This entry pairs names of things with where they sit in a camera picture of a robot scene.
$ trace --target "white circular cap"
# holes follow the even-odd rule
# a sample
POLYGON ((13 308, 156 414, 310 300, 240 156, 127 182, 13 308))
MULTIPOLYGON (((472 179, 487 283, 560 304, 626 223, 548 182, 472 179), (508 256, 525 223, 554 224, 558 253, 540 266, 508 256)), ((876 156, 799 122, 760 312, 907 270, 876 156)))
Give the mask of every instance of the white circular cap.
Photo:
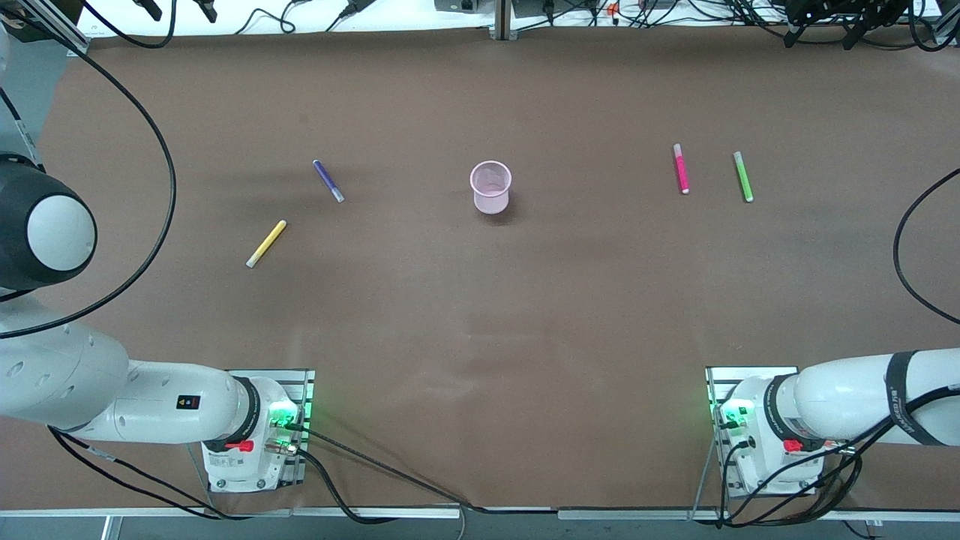
POLYGON ((69 272, 82 266, 93 253, 96 239, 93 216, 66 195, 43 199, 27 219, 30 250, 51 270, 69 272))

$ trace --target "plastic cup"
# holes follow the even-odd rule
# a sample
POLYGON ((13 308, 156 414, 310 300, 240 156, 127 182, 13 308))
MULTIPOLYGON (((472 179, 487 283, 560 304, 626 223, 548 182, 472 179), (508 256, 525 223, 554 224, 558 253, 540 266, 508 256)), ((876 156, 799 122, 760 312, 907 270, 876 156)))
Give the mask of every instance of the plastic cup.
POLYGON ((473 204, 486 214, 500 213, 510 202, 510 183, 513 177, 507 165, 499 161, 478 163, 470 171, 473 204))

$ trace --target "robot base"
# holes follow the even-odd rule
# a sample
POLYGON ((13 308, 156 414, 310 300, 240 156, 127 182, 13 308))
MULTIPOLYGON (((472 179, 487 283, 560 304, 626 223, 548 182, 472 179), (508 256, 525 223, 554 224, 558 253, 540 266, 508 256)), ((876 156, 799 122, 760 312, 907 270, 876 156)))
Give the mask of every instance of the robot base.
POLYGON ((297 406, 290 401, 280 384, 266 377, 251 377, 250 382, 260 394, 260 414, 245 448, 230 448, 226 452, 212 452, 206 445, 204 467, 210 481, 210 490, 216 493, 250 493, 276 489, 286 460, 285 454, 267 451, 267 443, 291 440, 291 432, 279 428, 280 420, 297 419, 297 406))
MULTIPOLYGON (((750 444, 748 448, 734 453, 736 470, 742 482, 742 489, 752 493, 780 467, 799 461, 813 453, 788 452, 783 441, 773 432, 763 410, 763 395, 772 379, 766 377, 748 377, 738 384, 728 399, 714 409, 718 424, 736 422, 738 427, 722 430, 721 459, 732 446, 740 442, 750 444)), ((819 457, 803 465, 793 467, 778 475, 759 491, 763 495, 792 495, 806 488, 819 478, 824 469, 824 459, 819 457)))

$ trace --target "brown table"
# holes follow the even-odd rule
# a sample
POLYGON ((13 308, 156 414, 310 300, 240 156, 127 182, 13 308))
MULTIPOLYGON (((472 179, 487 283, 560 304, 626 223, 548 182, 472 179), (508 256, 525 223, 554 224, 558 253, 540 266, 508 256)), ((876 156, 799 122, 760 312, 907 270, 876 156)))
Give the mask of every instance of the brown table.
MULTIPOLYGON (((890 256, 903 211, 958 163, 950 51, 785 50, 757 29, 682 28, 105 47, 94 58, 170 143, 180 198, 156 264, 87 322, 134 358, 314 368, 316 427, 474 504, 686 507, 710 440, 705 366, 957 345, 890 256), (496 218, 468 189, 487 159, 514 173, 496 218), (287 231, 248 269, 279 219, 287 231)), ((130 274, 167 189, 143 121, 71 63, 41 149, 101 240, 84 274, 39 293, 63 310, 130 274)), ((960 192, 942 191, 904 235, 904 269, 956 311, 960 192)), ((4 419, 0 433, 4 508, 154 504, 42 428, 4 419)), ((183 446, 104 446, 202 494, 183 446)), ((439 502, 321 456, 350 504, 439 502)), ((956 457, 874 448, 847 505, 960 509, 956 457)), ((311 474, 220 503, 331 500, 311 474)))

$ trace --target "blue marker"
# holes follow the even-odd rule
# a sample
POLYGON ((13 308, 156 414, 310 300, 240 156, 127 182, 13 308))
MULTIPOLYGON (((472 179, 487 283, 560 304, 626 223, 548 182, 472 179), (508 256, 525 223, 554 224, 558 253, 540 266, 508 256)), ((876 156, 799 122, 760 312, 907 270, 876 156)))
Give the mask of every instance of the blue marker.
POLYGON ((320 175, 320 178, 324 180, 326 187, 330 189, 330 193, 333 193, 333 197, 337 200, 338 203, 344 202, 344 194, 340 192, 340 188, 333 183, 333 179, 330 178, 330 173, 326 172, 324 166, 320 163, 320 160, 313 160, 313 168, 317 169, 317 174, 320 175))

